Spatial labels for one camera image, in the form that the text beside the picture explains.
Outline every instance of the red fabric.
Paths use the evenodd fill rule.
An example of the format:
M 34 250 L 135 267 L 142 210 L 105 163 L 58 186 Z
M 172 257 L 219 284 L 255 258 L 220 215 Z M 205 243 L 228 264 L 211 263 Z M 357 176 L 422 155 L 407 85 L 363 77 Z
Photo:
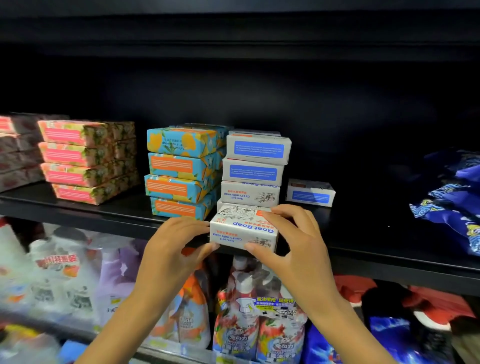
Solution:
M 412 295 L 403 300 L 403 306 L 418 306 L 431 320 L 439 324 L 446 324 L 459 316 L 475 318 L 470 306 L 461 296 L 425 287 L 410 286 L 409 289 Z
M 347 275 L 336 275 L 334 278 L 342 297 L 351 303 L 360 303 L 364 293 L 377 286 L 371 278 Z

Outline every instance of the hand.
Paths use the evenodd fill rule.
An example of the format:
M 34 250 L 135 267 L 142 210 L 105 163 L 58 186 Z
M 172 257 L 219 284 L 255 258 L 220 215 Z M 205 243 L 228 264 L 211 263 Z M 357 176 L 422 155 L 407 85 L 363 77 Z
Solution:
M 328 314 L 342 301 L 333 278 L 327 247 L 313 214 L 300 206 L 278 205 L 263 216 L 275 226 L 287 240 L 290 252 L 278 256 L 268 248 L 246 243 L 248 250 L 271 268 L 286 286 L 305 313 Z M 293 218 L 292 224 L 286 218 Z
M 149 300 L 159 310 L 168 305 L 195 268 L 220 246 L 217 243 L 207 243 L 189 256 L 182 255 L 182 248 L 190 240 L 210 231 L 209 225 L 209 221 L 187 217 L 169 218 L 164 222 L 145 247 L 133 290 L 134 296 Z

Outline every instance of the pink label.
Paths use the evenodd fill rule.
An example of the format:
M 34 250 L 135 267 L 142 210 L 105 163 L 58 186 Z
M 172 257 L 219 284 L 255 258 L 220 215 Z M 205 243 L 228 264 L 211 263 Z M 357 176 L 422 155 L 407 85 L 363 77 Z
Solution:
M 55 142 L 82 143 L 83 141 L 80 138 L 80 130 L 45 128 L 45 135 Z
M 75 201 L 90 201 L 90 193 L 87 191 L 68 190 L 66 188 L 59 188 L 58 194 L 60 198 Z
M 47 149 L 45 152 L 47 160 L 62 162 L 82 162 L 82 153 L 77 150 Z
M 84 185 L 83 175 L 79 173 L 71 172 L 58 172 L 58 171 L 47 171 L 47 179 L 49 182 L 53 183 L 65 183 L 65 184 L 82 184 Z
M 0 118 L 0 130 L 10 131 L 10 118 Z

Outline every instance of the left hand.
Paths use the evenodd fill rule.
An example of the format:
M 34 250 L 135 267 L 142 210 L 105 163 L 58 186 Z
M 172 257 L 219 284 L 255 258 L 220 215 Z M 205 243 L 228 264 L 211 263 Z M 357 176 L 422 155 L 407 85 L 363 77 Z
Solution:
M 195 236 L 208 233 L 209 226 L 209 221 L 187 217 L 169 218 L 164 222 L 145 248 L 133 295 L 148 300 L 159 310 L 168 305 L 199 263 L 219 248 L 217 243 L 207 243 L 189 256 L 181 253 Z

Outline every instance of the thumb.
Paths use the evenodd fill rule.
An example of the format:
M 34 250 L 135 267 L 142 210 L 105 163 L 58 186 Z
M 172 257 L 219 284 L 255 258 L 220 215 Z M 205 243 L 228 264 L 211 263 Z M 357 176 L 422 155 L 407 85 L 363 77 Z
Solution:
M 197 248 L 191 255 L 188 256 L 189 264 L 196 267 L 203 262 L 213 251 L 220 247 L 218 243 L 207 243 Z
M 273 271 L 277 272 L 280 270 L 282 258 L 267 247 L 256 243 L 245 243 L 244 247 L 250 254 L 252 254 L 270 269 L 273 269 Z

